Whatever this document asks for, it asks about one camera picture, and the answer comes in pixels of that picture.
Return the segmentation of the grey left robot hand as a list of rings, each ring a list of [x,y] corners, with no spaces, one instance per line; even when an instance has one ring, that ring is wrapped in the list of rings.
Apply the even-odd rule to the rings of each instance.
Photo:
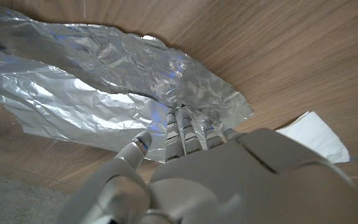
[[[167,116],[167,155],[145,183],[138,167],[152,144],[139,133],[71,196],[58,223],[358,223],[358,192],[337,168],[349,153],[308,111],[276,131],[219,135],[207,149],[188,116]]]

